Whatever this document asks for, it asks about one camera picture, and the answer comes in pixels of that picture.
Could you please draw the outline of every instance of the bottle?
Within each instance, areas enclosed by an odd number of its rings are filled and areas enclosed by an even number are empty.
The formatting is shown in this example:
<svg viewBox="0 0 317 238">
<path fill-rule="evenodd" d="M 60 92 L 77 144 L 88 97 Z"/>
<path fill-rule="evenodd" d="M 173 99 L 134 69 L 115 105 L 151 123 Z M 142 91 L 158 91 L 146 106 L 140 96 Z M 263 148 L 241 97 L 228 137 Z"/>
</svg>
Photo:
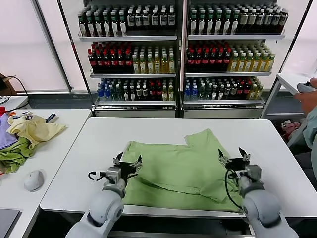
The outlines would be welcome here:
<svg viewBox="0 0 317 238">
<path fill-rule="evenodd" d="M 250 66 L 250 72 L 257 72 L 258 70 L 258 65 L 259 65 L 259 61 L 260 61 L 260 56 L 261 53 L 257 52 L 254 59 L 251 62 L 251 66 Z"/>
<path fill-rule="evenodd" d="M 238 53 L 233 53 L 233 58 L 228 66 L 228 72 L 235 72 L 238 62 Z"/>
<path fill-rule="evenodd" d="M 137 55 L 133 55 L 132 59 L 133 59 L 134 74 L 140 74 L 141 70 L 140 70 L 140 65 L 139 65 L 139 60 Z"/>
<path fill-rule="evenodd" d="M 265 65 L 264 72 L 271 72 L 273 64 L 274 64 L 274 58 L 275 58 L 275 54 L 271 54 L 269 57 L 269 60 L 267 61 Z"/>
<path fill-rule="evenodd" d="M 161 72 L 162 73 L 169 73 L 167 53 L 163 53 Z"/>
<path fill-rule="evenodd" d="M 175 18 L 175 12 L 174 8 L 169 9 L 169 14 L 168 14 L 168 27 L 169 29 L 175 29 L 175 24 L 176 24 L 176 18 Z"/>
<path fill-rule="evenodd" d="M 236 93 L 237 93 L 237 84 L 233 84 L 232 88 L 231 88 L 231 91 L 230 91 L 230 99 L 234 99 L 235 96 L 236 96 Z"/>
<path fill-rule="evenodd" d="M 198 35 L 202 35 L 205 28 L 205 10 L 200 10 L 199 23 L 198 23 Z"/>
<path fill-rule="evenodd" d="M 86 26 L 86 22 L 84 21 L 84 13 L 80 12 L 78 13 L 78 19 L 79 19 L 79 29 L 80 29 L 80 32 L 82 34 L 83 37 L 88 37 L 90 36 L 90 34 L 88 35 L 88 32 L 89 32 L 89 29 L 88 29 L 88 26 Z"/>
<path fill-rule="evenodd" d="M 244 67 L 242 69 L 243 72 L 250 72 L 251 63 L 252 63 L 252 56 L 253 56 L 253 53 L 248 53 L 248 57 L 245 60 Z"/>
<path fill-rule="evenodd" d="M 95 24 L 94 24 L 93 18 L 91 17 L 91 12 L 87 12 L 86 17 L 87 17 L 87 21 L 88 21 L 87 26 L 89 29 L 90 36 L 91 37 L 97 36 L 96 32 L 95 32 Z"/>
<path fill-rule="evenodd" d="M 267 63 L 267 52 L 264 52 L 262 58 L 259 60 L 259 65 L 257 68 L 257 72 L 264 72 L 265 65 Z"/>
<path fill-rule="evenodd" d="M 229 27 L 230 27 L 230 16 L 231 16 L 231 10 L 226 11 L 226 18 L 223 25 L 223 34 L 227 35 L 230 34 Z"/>
<path fill-rule="evenodd" d="M 245 64 L 246 53 L 242 52 L 237 60 L 236 72 L 243 72 L 243 67 Z"/>
<path fill-rule="evenodd" d="M 143 10 L 142 21 L 143 21 L 143 29 L 149 30 L 150 29 L 150 16 L 148 14 L 148 11 L 146 11 L 146 10 Z"/>
<path fill-rule="evenodd" d="M 169 101 L 173 101 L 174 100 L 173 85 L 169 85 L 169 87 L 168 87 L 168 100 Z"/>
<path fill-rule="evenodd" d="M 136 14 L 134 16 L 136 30 L 142 30 L 142 15 L 140 14 L 140 10 L 136 10 Z"/>
<path fill-rule="evenodd" d="M 161 29 L 165 30 L 167 28 L 167 15 L 165 13 L 165 9 L 162 9 L 161 14 L 159 16 L 159 25 Z"/>
<path fill-rule="evenodd" d="M 238 22 L 239 22 L 239 14 L 240 14 L 240 10 L 234 10 L 231 32 L 230 32 L 231 35 L 235 35 L 237 32 Z"/>
<path fill-rule="evenodd" d="M 219 35 L 221 34 L 221 30 L 222 30 L 222 10 L 217 10 L 217 20 L 216 20 L 216 24 L 215 24 L 215 29 L 214 29 L 214 34 L 215 35 Z"/>
<path fill-rule="evenodd" d="M 283 8 L 283 10 L 281 12 L 281 18 L 280 18 L 280 21 L 278 23 L 278 28 L 277 28 L 277 33 L 278 34 L 282 33 L 287 19 L 288 19 L 288 10 Z"/>
<path fill-rule="evenodd" d="M 160 60 L 159 60 L 159 54 L 158 53 L 155 53 L 155 55 L 154 55 L 154 69 L 155 69 L 155 74 L 161 73 Z"/>
<path fill-rule="evenodd" d="M 239 24 L 238 24 L 238 29 L 237 29 L 237 32 L 239 34 L 246 33 L 246 28 L 247 28 L 247 23 L 248 23 L 248 18 L 249 18 L 248 12 L 249 12 L 248 9 L 244 9 L 244 12 L 242 14 L 240 14 L 240 19 L 239 19 Z"/>
<path fill-rule="evenodd" d="M 256 9 L 252 9 L 252 12 L 249 14 L 248 17 L 248 22 L 247 22 L 247 26 L 246 26 L 246 33 L 252 33 L 253 29 L 254 29 L 254 24 L 256 22 L 256 18 L 257 18 L 257 14 L 256 14 L 257 10 Z"/>
<path fill-rule="evenodd" d="M 264 9 L 262 8 L 256 17 L 256 23 L 255 23 L 255 27 L 254 27 L 255 33 L 260 33 L 262 31 L 264 17 L 265 17 L 265 13 L 264 13 Z"/>
<path fill-rule="evenodd" d="M 151 20 L 152 20 L 152 27 L 154 30 L 158 30 L 159 29 L 159 15 L 157 13 L 158 11 L 156 9 L 153 10 L 153 14 L 151 16 Z"/>
<path fill-rule="evenodd" d="M 174 53 L 169 54 L 169 73 L 175 73 Z"/>
</svg>

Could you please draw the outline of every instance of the pile of clothes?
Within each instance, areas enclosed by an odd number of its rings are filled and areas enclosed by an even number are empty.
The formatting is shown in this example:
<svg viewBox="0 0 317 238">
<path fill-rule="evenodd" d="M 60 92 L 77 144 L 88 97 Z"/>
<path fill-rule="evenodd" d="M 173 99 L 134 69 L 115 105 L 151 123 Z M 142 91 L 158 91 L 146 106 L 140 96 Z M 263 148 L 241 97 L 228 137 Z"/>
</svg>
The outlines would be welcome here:
<svg viewBox="0 0 317 238">
<path fill-rule="evenodd" d="M 65 128 L 63 124 L 47 123 L 32 112 L 20 116 L 0 113 L 0 173 L 17 171 L 35 153 L 37 144 L 50 140 Z"/>
</svg>

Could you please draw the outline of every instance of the black wire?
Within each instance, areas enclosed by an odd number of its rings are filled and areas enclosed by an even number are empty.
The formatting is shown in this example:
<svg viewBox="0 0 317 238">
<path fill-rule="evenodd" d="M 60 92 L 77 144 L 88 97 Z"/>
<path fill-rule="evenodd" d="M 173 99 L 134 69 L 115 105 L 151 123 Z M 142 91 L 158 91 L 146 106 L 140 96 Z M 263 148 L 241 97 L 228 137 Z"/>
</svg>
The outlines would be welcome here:
<svg viewBox="0 0 317 238">
<path fill-rule="evenodd" d="M 12 109 L 12 110 L 9 110 L 9 111 L 7 111 L 7 112 L 12 112 L 12 111 L 14 111 L 14 110 L 17 110 L 17 109 L 26 107 L 26 106 L 30 103 L 30 98 L 29 98 L 29 94 L 28 94 L 28 92 L 26 91 L 26 89 L 25 89 L 24 85 L 22 84 L 21 80 L 18 79 L 17 77 L 15 77 L 15 76 L 6 76 L 6 77 L 2 78 L 2 80 L 6 79 L 6 78 L 15 78 L 16 80 L 18 80 L 19 83 L 21 84 L 21 86 L 22 86 L 22 88 L 23 88 L 23 90 L 24 90 L 26 96 L 28 97 L 28 101 L 27 101 L 23 106 L 17 107 L 17 108 Z M 10 89 L 11 95 L 10 95 L 10 97 L 8 98 L 8 100 L 9 100 L 9 99 L 11 98 L 11 96 L 12 96 L 12 90 L 11 90 L 10 86 L 9 86 L 9 89 Z"/>
<path fill-rule="evenodd" d="M 225 177 L 224 177 L 224 184 L 225 184 L 225 187 L 226 187 L 226 192 L 227 192 L 227 195 L 228 195 L 230 201 L 231 201 L 234 205 L 236 205 L 238 208 L 240 208 L 240 209 L 242 210 L 242 207 L 239 206 L 239 205 L 232 199 L 232 197 L 231 197 L 230 194 L 229 194 L 228 184 L 227 184 L 227 177 L 228 177 L 229 171 L 231 171 L 231 170 L 227 170 L 227 172 L 226 172 L 226 174 L 225 174 Z"/>
</svg>

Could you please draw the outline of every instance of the metal shelf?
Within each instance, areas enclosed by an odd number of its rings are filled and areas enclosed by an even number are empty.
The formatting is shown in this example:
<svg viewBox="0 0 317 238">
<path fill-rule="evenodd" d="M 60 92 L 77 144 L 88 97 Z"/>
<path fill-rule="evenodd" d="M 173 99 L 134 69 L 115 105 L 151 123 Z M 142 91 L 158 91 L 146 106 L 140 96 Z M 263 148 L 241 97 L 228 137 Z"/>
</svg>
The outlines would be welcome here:
<svg viewBox="0 0 317 238">
<path fill-rule="evenodd" d="M 189 35 L 188 40 L 282 40 L 285 35 Z"/>
<path fill-rule="evenodd" d="M 186 77 L 244 77 L 244 76 L 269 76 L 272 72 L 216 72 L 216 73 L 186 73 Z"/>
<path fill-rule="evenodd" d="M 176 73 L 161 74 L 91 74 L 91 78 L 175 78 Z"/>
</svg>

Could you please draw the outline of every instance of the shelf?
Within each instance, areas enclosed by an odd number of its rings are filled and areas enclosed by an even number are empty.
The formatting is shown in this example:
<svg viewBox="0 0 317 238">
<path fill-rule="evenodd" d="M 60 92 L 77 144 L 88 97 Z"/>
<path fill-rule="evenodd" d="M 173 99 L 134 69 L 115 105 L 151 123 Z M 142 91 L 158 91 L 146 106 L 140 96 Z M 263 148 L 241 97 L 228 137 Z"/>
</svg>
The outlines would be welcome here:
<svg viewBox="0 0 317 238">
<path fill-rule="evenodd" d="M 244 77 L 244 76 L 269 76 L 272 72 L 216 72 L 216 73 L 186 73 L 186 77 Z"/>
<path fill-rule="evenodd" d="M 175 31 L 131 31 L 127 32 L 127 36 L 109 36 L 109 37 L 82 37 L 82 42 L 93 41 L 176 41 L 177 35 Z"/>
<path fill-rule="evenodd" d="M 285 35 L 189 35 L 188 40 L 282 40 Z"/>
<path fill-rule="evenodd" d="M 91 78 L 175 78 L 176 73 L 162 74 L 91 74 Z"/>
</svg>

